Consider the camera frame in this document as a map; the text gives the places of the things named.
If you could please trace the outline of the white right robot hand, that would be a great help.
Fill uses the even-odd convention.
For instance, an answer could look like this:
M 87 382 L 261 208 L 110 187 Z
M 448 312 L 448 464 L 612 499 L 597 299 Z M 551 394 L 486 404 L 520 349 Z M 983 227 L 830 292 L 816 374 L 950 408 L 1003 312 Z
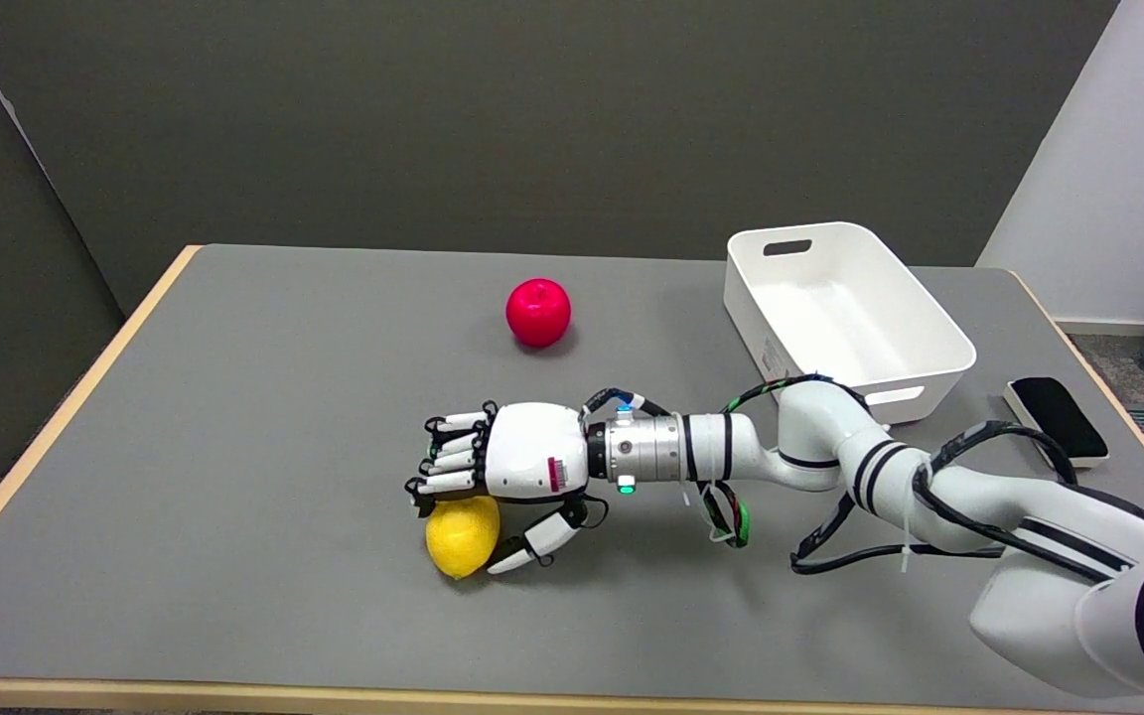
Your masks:
M 419 517 L 440 502 L 483 495 L 554 507 L 496 547 L 488 574 L 549 565 L 554 553 L 589 529 L 590 448 L 580 412 L 545 402 L 485 402 L 477 411 L 428 418 L 426 431 L 427 456 L 404 484 Z

